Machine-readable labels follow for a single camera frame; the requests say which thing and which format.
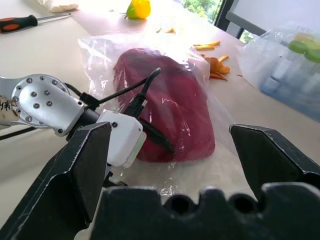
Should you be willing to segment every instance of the yellow bell pepper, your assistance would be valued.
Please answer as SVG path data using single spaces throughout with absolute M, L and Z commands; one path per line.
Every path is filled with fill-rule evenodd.
M 126 17 L 129 19 L 145 19 L 150 15 L 150 12 L 149 0 L 132 0 L 126 11 Z

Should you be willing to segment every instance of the screw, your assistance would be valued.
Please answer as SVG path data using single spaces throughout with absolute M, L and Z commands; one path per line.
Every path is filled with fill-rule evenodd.
M 31 116 L 27 116 L 27 117 L 25 118 L 25 120 L 26 120 L 27 122 L 32 122 L 32 117 L 31 117 Z

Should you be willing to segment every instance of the screwdriver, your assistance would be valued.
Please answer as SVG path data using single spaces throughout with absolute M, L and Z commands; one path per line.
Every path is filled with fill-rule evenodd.
M 71 13 L 61 13 L 53 16 L 36 18 L 33 15 L 26 17 L 7 17 L 0 19 L 0 33 L 10 33 L 26 27 L 37 26 L 38 21 L 70 16 Z

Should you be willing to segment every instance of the orange screwdriver handle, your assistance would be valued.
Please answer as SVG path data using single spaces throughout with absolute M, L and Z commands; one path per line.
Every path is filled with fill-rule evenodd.
M 8 17 L 0 19 L 0 33 L 9 33 L 26 27 L 37 26 L 38 20 L 35 16 Z

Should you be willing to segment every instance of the green lime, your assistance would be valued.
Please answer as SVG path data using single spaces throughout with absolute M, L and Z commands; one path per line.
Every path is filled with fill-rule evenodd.
M 308 49 L 304 56 L 311 62 L 320 63 L 320 49 Z
M 288 45 L 288 48 L 297 54 L 304 54 L 308 50 L 304 43 L 296 40 L 291 41 Z

